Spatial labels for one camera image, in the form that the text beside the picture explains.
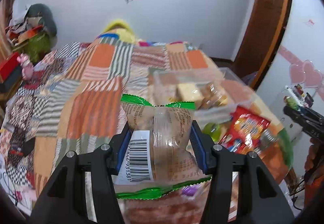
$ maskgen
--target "bed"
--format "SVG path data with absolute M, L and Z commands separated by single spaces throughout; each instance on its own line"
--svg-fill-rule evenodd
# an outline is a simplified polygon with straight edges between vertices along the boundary
M 154 71 L 201 68 L 217 70 L 191 44 L 139 41 L 125 29 L 109 31 L 92 43 L 74 42 L 52 51 L 35 66 L 32 80 L 22 84 L 8 102 L 0 136 L 1 185 L 18 208 L 30 214 L 66 152 L 92 152 L 121 132 L 126 123 L 122 93 L 154 103 Z M 276 134 L 284 131 L 259 97 L 251 108 L 272 120 Z M 275 144 L 262 156 L 278 183 L 291 166 L 289 152 L 289 144 Z M 86 195 L 91 197 L 90 175 L 86 183 Z M 194 201 L 175 191 L 156 200 L 121 200 L 120 204 L 131 223 L 197 223 L 208 187 L 206 182 Z M 95 220 L 93 209 L 89 198 L 88 217 Z M 234 207 L 230 214 L 235 217 Z

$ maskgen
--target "curtain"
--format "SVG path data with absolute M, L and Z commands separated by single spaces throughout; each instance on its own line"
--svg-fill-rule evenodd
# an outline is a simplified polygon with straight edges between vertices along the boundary
M 5 36 L 5 28 L 12 18 L 12 8 L 15 0 L 1 0 L 0 2 L 0 62 L 11 54 L 11 47 Z

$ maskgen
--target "barcode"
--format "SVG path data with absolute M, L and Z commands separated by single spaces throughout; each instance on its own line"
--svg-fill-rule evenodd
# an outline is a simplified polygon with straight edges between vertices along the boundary
M 139 182 L 151 180 L 150 168 L 148 164 L 147 139 L 129 141 L 128 160 L 126 157 L 126 169 L 129 164 L 130 181 Z

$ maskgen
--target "metal screw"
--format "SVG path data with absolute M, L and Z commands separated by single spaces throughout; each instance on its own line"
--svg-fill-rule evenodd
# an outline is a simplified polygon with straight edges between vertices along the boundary
M 250 152 L 248 152 L 248 155 L 249 155 L 249 157 L 251 157 L 251 158 L 258 157 L 257 153 L 254 152 L 254 151 L 250 151 Z
M 74 156 L 74 152 L 73 151 L 68 151 L 66 154 L 67 157 L 71 158 Z
M 109 144 L 103 144 L 100 149 L 103 150 L 103 151 L 106 151 L 110 148 L 110 145 Z
M 221 145 L 214 145 L 213 148 L 215 151 L 220 151 L 223 149 L 223 147 Z

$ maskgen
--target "green fruit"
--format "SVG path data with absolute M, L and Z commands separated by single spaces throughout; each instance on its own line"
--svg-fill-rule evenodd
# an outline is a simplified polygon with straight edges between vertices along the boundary
M 203 133 L 208 134 L 214 142 L 219 142 L 221 136 L 221 126 L 216 123 L 208 123 L 202 130 Z

